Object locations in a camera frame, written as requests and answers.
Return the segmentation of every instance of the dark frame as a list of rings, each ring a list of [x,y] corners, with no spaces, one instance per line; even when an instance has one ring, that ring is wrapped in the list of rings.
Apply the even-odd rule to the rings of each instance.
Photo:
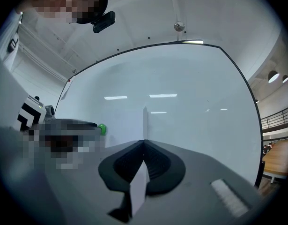
[[[143,49],[143,48],[147,48],[147,47],[155,47],[155,46],[164,46],[164,45],[176,45],[176,44],[182,44],[182,45],[198,45],[198,46],[209,46],[209,47],[215,47],[215,48],[219,48],[229,59],[230,61],[233,63],[233,65],[236,67],[236,69],[238,70],[239,74],[242,76],[243,80],[245,81],[247,87],[248,87],[248,90],[250,91],[250,94],[252,96],[252,99],[253,99],[253,102],[254,102],[254,105],[255,105],[255,109],[256,109],[256,112],[257,112],[257,116],[258,116],[258,122],[259,122],[259,128],[260,128],[260,140],[261,140],[261,144],[260,144],[260,160],[259,160],[259,165],[258,165],[258,174],[257,174],[257,177],[260,176],[260,173],[261,173],[261,163],[262,163],[262,153],[263,153],[263,148],[262,148],[262,144],[263,144],[263,135],[262,135],[262,125],[261,125],[261,118],[260,118],[260,114],[259,114],[259,110],[258,110],[258,106],[256,104],[256,99],[253,95],[253,92],[245,78],[245,76],[243,75],[242,71],[238,68],[238,66],[236,65],[236,63],[232,60],[232,58],[219,46],[215,46],[215,45],[210,45],[210,44],[190,44],[190,43],[183,43],[183,42],[186,42],[186,41],[193,41],[193,40],[182,40],[182,41],[176,41],[176,42],[168,42],[168,43],[158,43],[158,44],[153,44],[153,45],[147,45],[147,46],[142,46],[142,47],[136,47],[136,48],[133,48],[133,49],[130,49],[130,50],[127,50],[127,51],[124,51],[124,52],[119,52],[117,54],[114,54],[110,57],[107,57],[105,59],[102,59],[101,61],[98,61],[88,67],[86,67],[85,69],[83,69],[82,71],[74,74],[72,77],[70,77],[68,80],[72,79],[74,76],[78,75],[79,73],[82,73],[83,71],[87,70],[88,68],[100,63],[100,62],[103,62],[105,60],[108,60],[110,58],[113,58],[113,57],[116,57],[116,56],[119,56],[121,54],[124,54],[124,53],[129,53],[129,52],[132,52],[132,51],[135,51],[135,50],[139,50],[139,49]],[[65,86],[59,96],[59,100],[60,100],[60,97],[65,89]],[[56,112],[56,109],[58,107],[58,104],[59,104],[59,100],[58,100],[58,103],[56,104],[56,108],[55,108],[55,112]]]

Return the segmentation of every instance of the fluorescent light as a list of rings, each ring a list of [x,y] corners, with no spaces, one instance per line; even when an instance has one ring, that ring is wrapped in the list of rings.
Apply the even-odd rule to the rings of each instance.
[[[183,43],[203,44],[203,41],[202,40],[193,40],[193,41],[184,41]]]
[[[269,81],[269,83],[272,83],[274,82],[277,77],[279,77],[279,73],[277,73],[276,71],[272,70],[269,72],[268,76],[267,76],[267,79]]]
[[[105,100],[116,100],[116,99],[125,99],[127,96],[120,96],[120,97],[105,97]]]
[[[151,98],[173,98],[177,97],[177,94],[158,94],[158,95],[149,95]]]
[[[274,75],[270,80],[269,83],[274,82],[279,77],[279,74]]]
[[[161,113],[167,113],[167,112],[151,112],[151,114],[161,114]]]
[[[282,83],[285,83],[287,80],[288,80],[288,76],[287,76],[287,75],[284,75],[284,76],[283,76],[283,81],[282,81]]]

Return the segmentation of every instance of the white ceiling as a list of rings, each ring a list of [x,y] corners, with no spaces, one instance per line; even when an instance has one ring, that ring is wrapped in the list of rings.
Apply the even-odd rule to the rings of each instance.
[[[108,11],[116,12],[116,23],[99,34],[90,24],[56,23],[34,10],[25,12],[19,28],[21,48],[67,79],[73,70],[117,54],[117,49],[122,52],[177,37],[202,39],[222,47],[249,79],[280,30],[278,19],[261,0],[109,0]],[[175,32],[177,20],[185,23],[186,34]]]
[[[271,70],[276,70],[280,77],[274,82],[268,83],[268,74]],[[272,55],[268,57],[267,62],[263,64],[255,77],[249,81],[255,98],[261,101],[278,90],[284,85],[282,83],[284,75],[288,76],[288,35],[282,32]]]

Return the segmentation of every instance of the dome light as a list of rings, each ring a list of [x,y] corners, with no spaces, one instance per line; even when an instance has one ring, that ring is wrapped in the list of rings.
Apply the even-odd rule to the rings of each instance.
[[[288,76],[284,75],[283,78],[282,78],[282,82],[285,83],[287,80],[288,80]]]
[[[277,78],[279,77],[279,73],[277,73],[276,71],[271,71],[269,72],[269,75],[267,77],[267,79],[269,80],[269,83],[274,82]]]

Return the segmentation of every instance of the metal railing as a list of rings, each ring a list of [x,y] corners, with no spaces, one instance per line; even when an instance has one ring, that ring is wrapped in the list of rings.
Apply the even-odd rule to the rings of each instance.
[[[272,128],[286,123],[288,123],[288,107],[261,119],[262,129]]]

